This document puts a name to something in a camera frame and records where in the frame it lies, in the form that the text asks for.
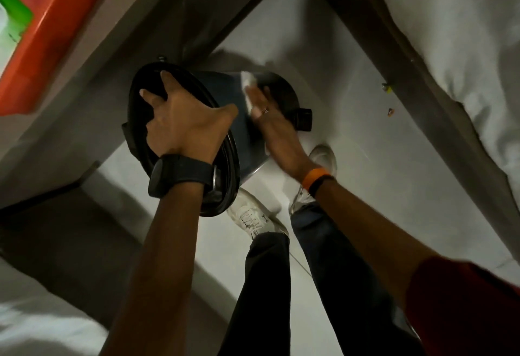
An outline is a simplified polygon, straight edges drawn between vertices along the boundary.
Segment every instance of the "leg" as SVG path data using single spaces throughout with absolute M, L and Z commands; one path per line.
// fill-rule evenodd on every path
M 316 202 L 291 222 L 344 354 L 424 354 L 419 340 L 393 324 L 391 296 Z
M 218 355 L 288 356 L 290 309 L 289 238 L 259 234 L 245 260 L 244 287 Z

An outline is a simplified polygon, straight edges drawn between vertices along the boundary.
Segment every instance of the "watch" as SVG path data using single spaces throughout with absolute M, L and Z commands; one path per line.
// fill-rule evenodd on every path
M 163 155 L 155 163 L 148 194 L 162 198 L 168 191 L 181 182 L 200 182 L 214 187 L 215 169 L 209 163 L 181 155 Z

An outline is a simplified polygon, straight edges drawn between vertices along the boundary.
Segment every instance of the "red shirt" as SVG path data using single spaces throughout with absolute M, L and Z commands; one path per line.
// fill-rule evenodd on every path
M 406 316 L 430 356 L 520 355 L 520 288 L 441 257 L 413 274 Z

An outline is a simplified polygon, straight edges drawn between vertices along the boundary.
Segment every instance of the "small orange object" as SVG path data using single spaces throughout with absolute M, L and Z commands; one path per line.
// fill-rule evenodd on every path
M 327 169 L 323 167 L 315 168 L 309 171 L 309 174 L 303 178 L 302 186 L 305 190 L 309 191 L 309 188 L 313 186 L 313 183 L 324 175 L 330 175 Z
M 0 116 L 34 110 L 96 0 L 21 0 L 34 17 L 0 76 Z

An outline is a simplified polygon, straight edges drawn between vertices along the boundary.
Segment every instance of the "hand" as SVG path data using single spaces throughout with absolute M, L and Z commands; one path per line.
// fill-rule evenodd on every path
M 161 72 L 168 99 L 142 89 L 140 94 L 153 107 L 154 118 L 146 125 L 146 142 L 159 157 L 179 154 L 212 164 L 233 120 L 235 104 L 212 109 L 185 90 L 167 71 Z
M 251 119 L 262 132 L 271 156 L 283 171 L 301 183 L 310 170 L 319 166 L 303 150 L 296 130 L 278 109 L 269 88 L 264 89 L 265 96 L 257 87 L 246 88 L 246 92 L 253 105 Z

